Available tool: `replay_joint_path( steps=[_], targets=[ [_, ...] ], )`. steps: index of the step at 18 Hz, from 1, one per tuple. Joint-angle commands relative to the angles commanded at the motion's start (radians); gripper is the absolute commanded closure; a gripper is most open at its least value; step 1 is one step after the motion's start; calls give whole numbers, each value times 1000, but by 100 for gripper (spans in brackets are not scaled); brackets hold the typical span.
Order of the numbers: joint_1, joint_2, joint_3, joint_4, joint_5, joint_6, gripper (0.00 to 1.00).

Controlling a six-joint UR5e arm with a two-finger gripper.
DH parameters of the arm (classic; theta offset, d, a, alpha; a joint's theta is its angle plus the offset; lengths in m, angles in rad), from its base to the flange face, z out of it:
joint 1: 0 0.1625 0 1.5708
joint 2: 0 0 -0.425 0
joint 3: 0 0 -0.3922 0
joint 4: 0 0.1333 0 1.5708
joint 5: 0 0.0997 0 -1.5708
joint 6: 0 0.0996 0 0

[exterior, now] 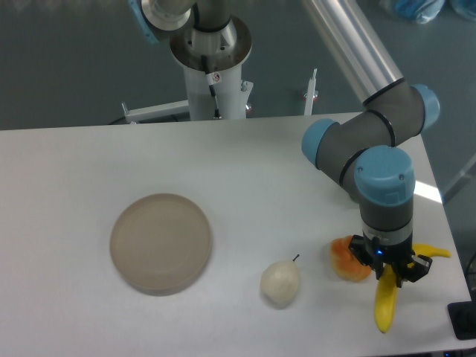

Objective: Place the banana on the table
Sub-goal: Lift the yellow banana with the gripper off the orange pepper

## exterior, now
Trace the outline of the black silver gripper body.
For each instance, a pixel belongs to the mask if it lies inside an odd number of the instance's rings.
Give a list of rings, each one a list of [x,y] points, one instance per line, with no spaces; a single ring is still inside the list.
[[[413,223],[409,222],[394,231],[384,231],[382,228],[372,228],[362,223],[363,236],[368,237],[379,245],[383,253],[382,261],[393,265],[403,260],[409,260],[414,255],[412,249]]]

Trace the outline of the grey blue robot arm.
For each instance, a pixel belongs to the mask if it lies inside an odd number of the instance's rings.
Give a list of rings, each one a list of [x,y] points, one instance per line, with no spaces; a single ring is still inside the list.
[[[305,1],[304,7],[364,111],[345,123],[320,119],[301,149],[360,206],[362,233],[350,251],[393,285],[426,276],[431,258],[412,246],[415,178],[399,145],[433,124],[435,93],[405,80],[355,1]],[[167,39],[187,80],[192,120],[242,119],[251,90],[241,67],[251,52],[247,26],[227,1],[131,1],[144,37]]]

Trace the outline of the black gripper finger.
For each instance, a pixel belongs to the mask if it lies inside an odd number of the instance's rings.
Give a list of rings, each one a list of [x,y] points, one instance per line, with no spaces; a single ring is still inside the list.
[[[430,257],[421,254],[414,254],[409,260],[394,263],[393,272],[396,275],[396,287],[401,288],[406,281],[417,282],[429,273],[432,263],[433,260]]]
[[[379,280],[384,271],[383,253],[379,245],[366,236],[353,235],[348,248],[362,266],[375,272]]]

